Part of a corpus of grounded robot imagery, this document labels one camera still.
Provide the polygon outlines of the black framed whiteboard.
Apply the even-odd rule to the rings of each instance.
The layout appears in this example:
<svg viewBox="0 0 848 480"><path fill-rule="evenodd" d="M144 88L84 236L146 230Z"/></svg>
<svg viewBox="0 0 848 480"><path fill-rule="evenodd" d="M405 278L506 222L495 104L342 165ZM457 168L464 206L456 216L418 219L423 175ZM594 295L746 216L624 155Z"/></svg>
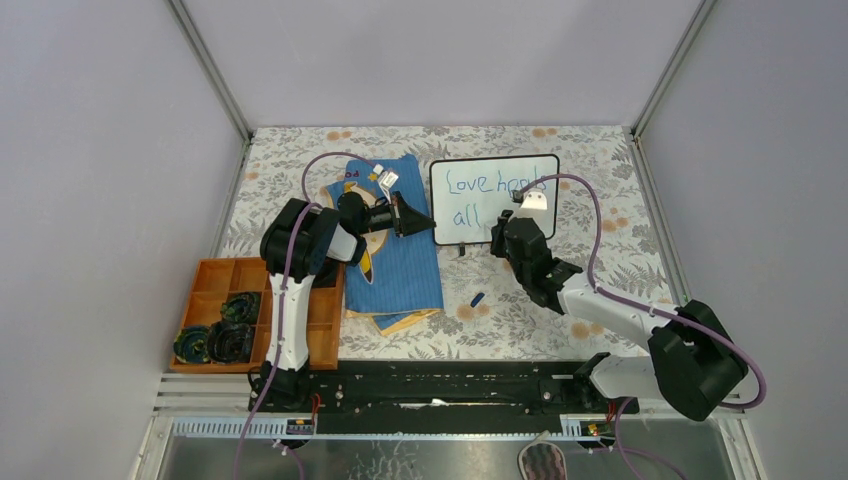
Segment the black framed whiteboard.
<svg viewBox="0 0 848 480"><path fill-rule="evenodd" d="M560 172L554 154L438 160L430 164L431 211L438 246L491 241L505 210L518 210L512 193Z"/></svg>

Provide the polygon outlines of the blue cartoon cloth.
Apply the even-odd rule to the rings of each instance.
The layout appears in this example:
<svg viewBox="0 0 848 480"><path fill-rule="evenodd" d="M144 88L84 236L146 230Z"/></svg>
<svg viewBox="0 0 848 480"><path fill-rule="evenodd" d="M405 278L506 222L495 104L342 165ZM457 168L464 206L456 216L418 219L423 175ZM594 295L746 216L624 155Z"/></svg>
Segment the blue cartoon cloth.
<svg viewBox="0 0 848 480"><path fill-rule="evenodd" d="M399 175L391 194L400 191L410 205L431 217L415 156L377 163ZM385 198L373 181L372 164L348 161L344 177L325 190L342 222L355 227L365 241L360 261L346 267L347 315L367 317L381 333L389 334L441 311L444 302L431 230L407 237L396 237L391 230L360 232L366 208Z"/></svg>

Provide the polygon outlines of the floral tablecloth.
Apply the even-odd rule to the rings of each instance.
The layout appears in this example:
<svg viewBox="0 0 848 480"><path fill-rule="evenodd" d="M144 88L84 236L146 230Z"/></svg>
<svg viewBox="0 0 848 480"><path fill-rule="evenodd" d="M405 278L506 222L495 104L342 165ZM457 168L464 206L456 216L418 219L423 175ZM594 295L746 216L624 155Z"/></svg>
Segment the floral tablecloth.
<svg viewBox="0 0 848 480"><path fill-rule="evenodd" d="M264 127L253 137L219 253L253 257L268 223L293 196L328 201L325 187L343 177L347 157L416 157L422 172L436 160L553 153L559 185L554 254L585 265L602 241L597 280L652 303L674 303L657 231L622 126ZM485 245L442 247L442 312L391 334L366 317L340 327L344 360L584 360L598 352L637 356L639 347L599 324L541 308L508 263ZM474 308L469 303L483 292Z"/></svg>

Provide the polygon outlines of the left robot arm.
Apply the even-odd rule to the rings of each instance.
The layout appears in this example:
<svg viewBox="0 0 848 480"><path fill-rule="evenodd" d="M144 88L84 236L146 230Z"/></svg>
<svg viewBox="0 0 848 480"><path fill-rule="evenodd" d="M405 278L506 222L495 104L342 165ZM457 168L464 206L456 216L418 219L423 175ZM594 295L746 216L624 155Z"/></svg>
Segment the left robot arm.
<svg viewBox="0 0 848 480"><path fill-rule="evenodd" d="M272 316L271 343L257 380L261 386L257 402L270 394L285 410L296 411L309 401L309 297L328 260L359 266L366 282L373 284L368 234L391 232L404 238L435 227L432 218L410 206L399 192L372 206L357 192L342 194L334 208L288 201L260 244L272 290Z"/></svg>

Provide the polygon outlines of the black mounting rail base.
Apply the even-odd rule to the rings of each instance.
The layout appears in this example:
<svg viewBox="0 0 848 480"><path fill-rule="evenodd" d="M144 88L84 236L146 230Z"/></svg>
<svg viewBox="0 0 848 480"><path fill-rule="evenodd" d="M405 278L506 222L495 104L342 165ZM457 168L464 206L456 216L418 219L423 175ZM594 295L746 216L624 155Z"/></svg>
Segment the black mounting rail base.
<svg viewBox="0 0 848 480"><path fill-rule="evenodd" d="M323 435L479 435L567 433L564 417L601 424L636 414L637 401L607 399L574 361L362 361L334 370L248 375L250 407L303 413Z"/></svg>

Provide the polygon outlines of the orange wooden compartment tray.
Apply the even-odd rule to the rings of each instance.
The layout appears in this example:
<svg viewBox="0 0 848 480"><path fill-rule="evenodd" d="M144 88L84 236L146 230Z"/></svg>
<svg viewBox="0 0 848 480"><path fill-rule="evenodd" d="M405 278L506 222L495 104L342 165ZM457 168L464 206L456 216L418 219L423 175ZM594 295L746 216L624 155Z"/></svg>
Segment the orange wooden compartment tray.
<svg viewBox="0 0 848 480"><path fill-rule="evenodd" d="M309 297L307 345L312 370L335 370L339 362L339 332L343 313L344 268L327 262ZM235 293L260 292L261 310L255 325L252 355L246 363L182 364L172 350L170 369L188 374L247 373L265 361L271 342L272 291L264 261L258 257L204 259L198 263L181 329L222 321L220 308Z"/></svg>

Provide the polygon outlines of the striped object at bottom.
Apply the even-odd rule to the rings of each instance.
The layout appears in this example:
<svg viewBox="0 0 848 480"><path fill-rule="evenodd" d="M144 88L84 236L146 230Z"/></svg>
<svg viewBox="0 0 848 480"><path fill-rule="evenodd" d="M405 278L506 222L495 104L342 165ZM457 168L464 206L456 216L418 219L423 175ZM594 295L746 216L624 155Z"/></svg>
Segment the striped object at bottom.
<svg viewBox="0 0 848 480"><path fill-rule="evenodd" d="M549 438L550 433L544 431L520 450L517 465L523 480L567 479L563 451Z"/></svg>

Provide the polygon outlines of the black roll in tray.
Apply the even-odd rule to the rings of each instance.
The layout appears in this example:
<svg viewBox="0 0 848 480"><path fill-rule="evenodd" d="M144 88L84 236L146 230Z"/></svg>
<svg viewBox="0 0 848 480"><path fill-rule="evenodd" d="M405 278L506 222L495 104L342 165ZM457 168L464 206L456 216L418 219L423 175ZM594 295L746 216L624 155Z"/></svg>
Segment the black roll in tray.
<svg viewBox="0 0 848 480"><path fill-rule="evenodd" d="M246 363L252 355L255 327L222 320L210 326L206 348L212 363Z"/></svg>
<svg viewBox="0 0 848 480"><path fill-rule="evenodd" d="M177 334L172 350L182 364L202 365L210 362L207 338L210 328L205 325L188 326Z"/></svg>
<svg viewBox="0 0 848 480"><path fill-rule="evenodd" d="M223 321L255 325L261 310L260 292L235 293L220 308Z"/></svg>

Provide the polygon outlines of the blue marker cap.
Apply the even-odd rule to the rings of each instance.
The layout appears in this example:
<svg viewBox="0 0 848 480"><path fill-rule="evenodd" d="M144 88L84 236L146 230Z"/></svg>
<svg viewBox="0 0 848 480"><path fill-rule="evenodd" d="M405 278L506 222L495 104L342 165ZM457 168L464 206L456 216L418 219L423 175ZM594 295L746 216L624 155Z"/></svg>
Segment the blue marker cap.
<svg viewBox="0 0 848 480"><path fill-rule="evenodd" d="M476 306L477 306L477 305L478 305L478 304L482 301L482 299L483 299L484 297L485 297L485 294L484 294L483 292L479 292L478 294L476 294L476 295L472 298L472 300L470 301L469 305L470 305L472 308L476 307Z"/></svg>

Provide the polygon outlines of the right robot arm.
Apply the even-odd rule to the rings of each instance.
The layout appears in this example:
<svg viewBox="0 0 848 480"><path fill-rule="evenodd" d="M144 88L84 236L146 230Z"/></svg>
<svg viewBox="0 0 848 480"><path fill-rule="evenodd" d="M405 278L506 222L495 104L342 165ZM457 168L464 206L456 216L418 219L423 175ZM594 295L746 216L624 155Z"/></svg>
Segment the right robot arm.
<svg viewBox="0 0 848 480"><path fill-rule="evenodd" d="M672 310L592 283L588 271L553 256L536 222L505 210L491 230L491 252L507 260L536 305L590 321L647 351L645 357L595 355L573 386L575 402L597 412L612 399L662 399L684 417L703 421L749 373L731 349L715 313L691 300Z"/></svg>

